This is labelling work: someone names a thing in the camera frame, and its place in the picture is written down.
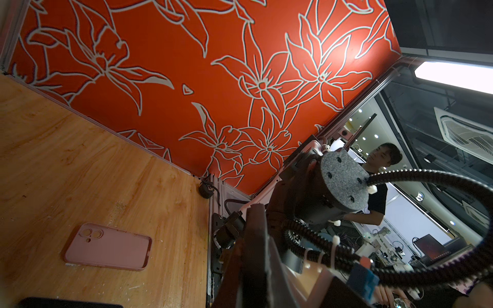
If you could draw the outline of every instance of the wall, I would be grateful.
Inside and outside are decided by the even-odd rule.
[[[198,179],[2,75],[0,127],[0,306],[4,287],[8,304],[205,306],[209,206]],[[151,236],[146,269],[67,266],[85,222]]]
[[[381,0],[31,0],[9,72],[251,194],[399,56]]]

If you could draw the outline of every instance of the red floral wallpaper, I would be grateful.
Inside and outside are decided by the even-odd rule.
[[[9,70],[251,194],[399,56],[382,0],[31,0]]]

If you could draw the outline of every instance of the black t-shirt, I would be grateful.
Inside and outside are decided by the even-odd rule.
[[[368,210],[376,211],[385,215],[385,204],[387,203],[387,185],[378,184],[377,192],[368,197]]]

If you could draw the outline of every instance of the wooden surface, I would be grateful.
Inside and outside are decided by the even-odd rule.
[[[5,76],[0,123],[7,303],[37,296],[125,308],[205,306],[209,210],[196,178]],[[147,268],[66,265],[71,234],[85,222],[151,236]]]

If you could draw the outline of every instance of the pink phone case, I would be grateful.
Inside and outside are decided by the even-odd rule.
[[[83,224],[65,252],[68,263],[141,271],[147,265],[152,239],[92,223]]]

